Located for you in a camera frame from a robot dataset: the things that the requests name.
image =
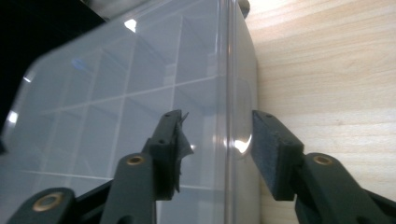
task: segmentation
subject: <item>wooden surface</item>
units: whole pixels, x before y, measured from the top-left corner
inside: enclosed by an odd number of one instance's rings
[[[250,0],[260,110],[396,200],[396,1]],[[297,223],[262,187],[262,223]]]

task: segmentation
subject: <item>clamp jaw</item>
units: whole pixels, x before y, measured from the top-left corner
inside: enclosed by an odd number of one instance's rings
[[[181,110],[164,114],[141,153],[119,161],[114,179],[75,197],[67,188],[45,189],[11,217],[17,223],[156,223],[155,201],[172,200],[179,191],[181,160],[192,153],[181,130]]]
[[[336,158],[305,155],[277,118],[253,111],[251,154],[277,201],[293,201],[302,224],[396,223],[396,202],[362,189]]]

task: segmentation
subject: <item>metal rivet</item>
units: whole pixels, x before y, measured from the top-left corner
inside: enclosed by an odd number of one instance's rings
[[[128,165],[137,165],[144,161],[145,161],[145,159],[143,159],[143,157],[135,156],[135,157],[129,158],[126,163],[128,163]]]
[[[54,192],[47,194],[46,196],[40,198],[33,204],[33,210],[37,212],[44,212],[56,207],[61,203],[64,194],[61,192]]]
[[[332,164],[332,159],[324,156],[316,156],[314,157],[314,161],[320,165],[330,165]]]

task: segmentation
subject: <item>transparent container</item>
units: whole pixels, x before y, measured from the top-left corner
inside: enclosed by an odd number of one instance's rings
[[[183,123],[194,154],[158,223],[260,223],[249,154],[256,59],[233,1],[151,1],[41,57],[2,132],[0,222],[42,189],[77,196],[140,152],[160,116]]]

